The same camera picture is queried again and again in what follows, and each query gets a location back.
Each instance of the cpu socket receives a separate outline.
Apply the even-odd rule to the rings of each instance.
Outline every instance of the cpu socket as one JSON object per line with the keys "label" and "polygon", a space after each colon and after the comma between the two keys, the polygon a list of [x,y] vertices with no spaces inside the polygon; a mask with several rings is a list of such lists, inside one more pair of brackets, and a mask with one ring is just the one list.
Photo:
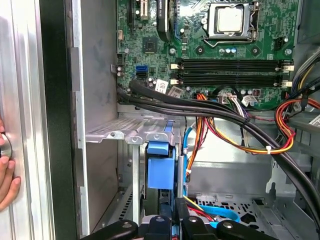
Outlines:
{"label": "cpu socket", "polygon": [[219,43],[255,41],[258,32],[258,12],[258,1],[211,3],[201,20],[206,32],[204,41],[208,43],[210,40],[220,40],[212,47]]}

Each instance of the black ram slot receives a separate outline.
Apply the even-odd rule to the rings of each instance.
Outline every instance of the black ram slot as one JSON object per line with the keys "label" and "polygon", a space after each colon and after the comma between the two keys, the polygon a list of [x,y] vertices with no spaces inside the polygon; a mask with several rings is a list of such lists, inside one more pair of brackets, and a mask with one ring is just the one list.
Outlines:
{"label": "black ram slot", "polygon": [[183,85],[190,87],[231,85],[243,87],[280,87],[282,76],[270,75],[217,75],[185,73],[180,77]]}
{"label": "black ram slot", "polygon": [[185,72],[278,72],[283,63],[277,60],[178,59]]}

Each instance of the finger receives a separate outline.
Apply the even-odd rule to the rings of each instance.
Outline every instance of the finger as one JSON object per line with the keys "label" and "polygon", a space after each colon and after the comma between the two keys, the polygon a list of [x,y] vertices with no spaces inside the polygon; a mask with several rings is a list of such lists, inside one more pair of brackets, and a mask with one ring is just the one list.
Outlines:
{"label": "finger", "polygon": [[2,119],[0,118],[0,133],[4,133],[4,132],[5,132],[5,125]]}
{"label": "finger", "polygon": [[12,177],[13,177],[14,171],[15,171],[15,165],[16,165],[16,163],[14,161],[8,162],[8,167],[5,171],[2,185],[0,186],[0,202],[6,197],[8,191],[9,191],[9,188],[10,188],[10,185],[12,182]]}
{"label": "finger", "polygon": [[21,185],[21,178],[16,177],[10,184],[9,191],[3,201],[0,202],[0,212],[8,207],[17,197]]}
{"label": "finger", "polygon": [[5,143],[6,142],[5,142],[4,138],[2,137],[2,134],[0,133],[0,146],[2,146]]}
{"label": "finger", "polygon": [[0,157],[0,186],[4,181],[6,170],[8,167],[9,158],[7,156]]}

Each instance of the green motherboard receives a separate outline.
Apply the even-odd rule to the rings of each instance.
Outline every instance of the green motherboard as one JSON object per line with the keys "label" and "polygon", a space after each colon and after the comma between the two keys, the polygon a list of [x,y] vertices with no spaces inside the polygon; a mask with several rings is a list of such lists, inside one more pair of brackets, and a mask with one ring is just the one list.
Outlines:
{"label": "green motherboard", "polygon": [[[146,1],[147,16],[144,17],[136,12],[141,10],[140,2],[145,1],[117,0],[117,53],[118,64],[122,68],[121,73],[118,74],[117,83],[125,91],[129,87],[129,82],[136,77],[136,66],[140,65],[148,66],[146,84],[148,85],[149,81],[150,86],[153,85],[154,81],[150,78],[166,81],[168,93],[172,87],[170,83],[172,83],[174,72],[171,64],[177,63],[179,58],[288,62],[292,60],[299,0],[171,0],[169,8],[172,16],[172,38],[169,42],[161,40],[157,32],[157,1]],[[203,41],[206,32],[202,19],[208,14],[210,4],[230,4],[230,2],[233,4],[255,2],[258,6],[256,39],[252,42],[224,42],[214,47],[209,46]],[[132,22],[128,24],[128,18],[131,18],[132,14]],[[221,16],[220,27],[227,29],[234,20],[232,17],[228,19]],[[289,74],[289,71],[281,72],[281,75],[287,79]],[[193,98],[194,93],[208,93],[218,87],[214,84],[175,86],[183,90],[181,98]],[[236,88],[244,94],[258,93],[255,96],[258,102],[256,107],[268,109],[282,101],[282,92],[287,90],[287,86],[253,86],[251,84],[236,86]],[[228,92],[230,92],[229,89],[224,89],[219,94]]]}

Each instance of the blue sata port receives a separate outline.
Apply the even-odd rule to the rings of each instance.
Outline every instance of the blue sata port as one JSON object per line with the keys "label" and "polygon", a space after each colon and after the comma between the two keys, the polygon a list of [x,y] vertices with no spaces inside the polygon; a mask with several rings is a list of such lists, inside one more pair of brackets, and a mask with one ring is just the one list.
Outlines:
{"label": "blue sata port", "polygon": [[148,65],[135,66],[135,72],[137,74],[139,74],[139,73],[147,73],[148,69],[149,69]]}

